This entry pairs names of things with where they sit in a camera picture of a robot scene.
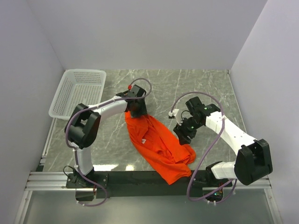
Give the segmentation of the orange t-shirt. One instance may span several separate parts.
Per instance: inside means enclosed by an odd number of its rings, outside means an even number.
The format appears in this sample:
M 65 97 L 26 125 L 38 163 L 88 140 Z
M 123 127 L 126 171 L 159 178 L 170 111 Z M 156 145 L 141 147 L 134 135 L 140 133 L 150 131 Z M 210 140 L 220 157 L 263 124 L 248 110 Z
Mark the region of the orange t-shirt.
M 125 122 L 136 150 L 169 185 L 191 175 L 188 165 L 195 161 L 195 151 L 188 144 L 180 145 L 163 123 L 150 115 L 132 118 L 129 112 Z

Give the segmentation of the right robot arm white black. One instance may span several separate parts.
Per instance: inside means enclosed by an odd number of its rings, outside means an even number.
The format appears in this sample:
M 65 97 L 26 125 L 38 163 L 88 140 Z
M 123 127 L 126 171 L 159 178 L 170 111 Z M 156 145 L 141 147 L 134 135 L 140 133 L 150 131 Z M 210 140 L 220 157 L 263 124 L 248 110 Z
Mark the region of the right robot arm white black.
M 216 186 L 222 179 L 237 179 L 248 186 L 273 171 L 269 143 L 248 135 L 221 113 L 214 104 L 205 105 L 199 97 L 186 102 L 189 118 L 183 118 L 179 109 L 171 109 L 169 118 L 177 124 L 173 131 L 180 145 L 190 144 L 197 129 L 205 126 L 223 139 L 236 155 L 234 162 L 218 161 L 206 167 L 205 181 Z

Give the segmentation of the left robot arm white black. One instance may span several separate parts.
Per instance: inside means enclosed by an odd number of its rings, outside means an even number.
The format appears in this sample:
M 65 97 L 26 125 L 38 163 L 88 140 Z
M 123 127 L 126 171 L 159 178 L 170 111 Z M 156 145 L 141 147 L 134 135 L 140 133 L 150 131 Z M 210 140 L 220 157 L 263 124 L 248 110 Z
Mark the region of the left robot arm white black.
M 100 123 L 116 114 L 128 112 L 134 118 L 147 114 L 145 97 L 149 95 L 134 84 L 128 90 L 97 105 L 78 104 L 65 127 L 66 145 L 73 149 L 77 182 L 87 188 L 94 180 L 91 145 L 97 138 Z

